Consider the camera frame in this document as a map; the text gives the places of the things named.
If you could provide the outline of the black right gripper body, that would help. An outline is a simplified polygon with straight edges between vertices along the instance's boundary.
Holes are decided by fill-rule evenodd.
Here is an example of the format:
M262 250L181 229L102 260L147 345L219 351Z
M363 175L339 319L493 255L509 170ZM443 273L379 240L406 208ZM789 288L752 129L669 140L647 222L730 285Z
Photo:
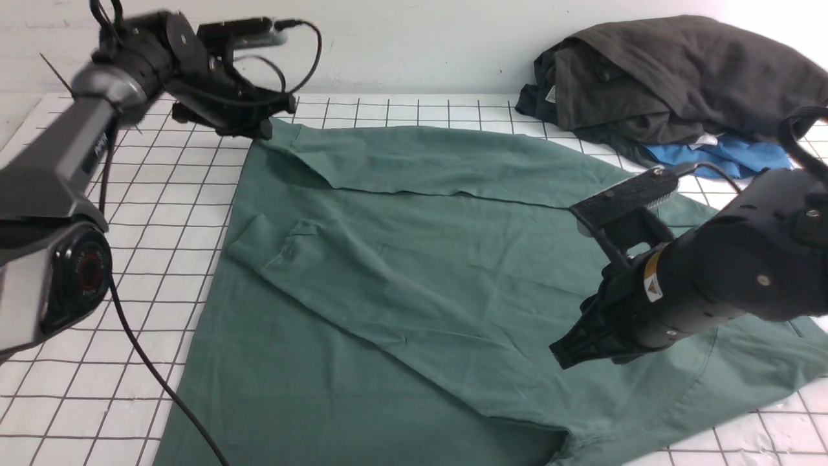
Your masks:
M675 324L684 310L679 291L685 284L686 260L657 262L663 296L654 302L645 289L647 262L635 259L627 267L606 266L598 291L582 303L582 315L550 345L561 369L597 360L627 364L686 338L686 332Z

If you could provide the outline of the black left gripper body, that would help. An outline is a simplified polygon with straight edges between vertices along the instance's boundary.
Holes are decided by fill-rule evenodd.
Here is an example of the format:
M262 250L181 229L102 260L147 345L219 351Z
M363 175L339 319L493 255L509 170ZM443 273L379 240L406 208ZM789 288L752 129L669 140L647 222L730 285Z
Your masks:
M272 138L271 118L295 114L298 100L286 91L273 91L249 82L234 66L230 41L209 41L204 70L180 74L165 90L177 100L173 117L195 123L224 137Z

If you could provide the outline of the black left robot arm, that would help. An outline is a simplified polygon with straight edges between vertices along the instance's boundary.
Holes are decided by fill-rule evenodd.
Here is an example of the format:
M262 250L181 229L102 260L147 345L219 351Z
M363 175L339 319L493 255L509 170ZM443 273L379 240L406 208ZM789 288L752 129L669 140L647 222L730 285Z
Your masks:
M234 67L237 50L274 47L296 19L253 17L192 28L181 13L124 17L100 1L91 13L100 44L69 87L71 106L1 173L2 360L77 324L104 300L112 273L105 238L105 188L122 129L139 124L163 94L172 118L217 135L269 139L272 115L296 111L294 91L249 82Z

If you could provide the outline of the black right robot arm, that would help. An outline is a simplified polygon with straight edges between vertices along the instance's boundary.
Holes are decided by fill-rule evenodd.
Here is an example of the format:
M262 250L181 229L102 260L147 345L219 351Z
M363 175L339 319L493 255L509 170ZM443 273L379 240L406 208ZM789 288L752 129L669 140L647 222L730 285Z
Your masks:
M625 364L739 316L826 314L826 172L760 174L713 218L675 236L653 212L677 188L654 168L570 207L609 265L550 350L563 369Z

